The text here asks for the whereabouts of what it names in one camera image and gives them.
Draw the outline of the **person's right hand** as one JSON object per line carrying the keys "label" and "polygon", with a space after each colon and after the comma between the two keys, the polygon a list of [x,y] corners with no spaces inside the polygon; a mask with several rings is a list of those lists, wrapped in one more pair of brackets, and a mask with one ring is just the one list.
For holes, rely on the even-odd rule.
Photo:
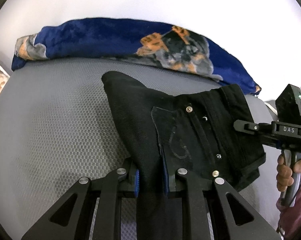
{"label": "person's right hand", "polygon": [[293,172],[301,174],[301,160],[299,160],[293,169],[285,165],[283,155],[280,155],[277,159],[277,189],[279,192],[284,192],[294,182],[292,177]]}

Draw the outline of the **pink sleeve right forearm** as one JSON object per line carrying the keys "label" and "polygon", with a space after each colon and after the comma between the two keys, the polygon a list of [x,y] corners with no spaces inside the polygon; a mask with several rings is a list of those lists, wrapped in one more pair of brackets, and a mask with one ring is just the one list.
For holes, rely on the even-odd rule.
{"label": "pink sleeve right forearm", "polygon": [[279,227],[284,231],[284,239],[301,239],[301,190],[297,194],[295,205],[285,207],[280,200],[276,203],[280,211]]}

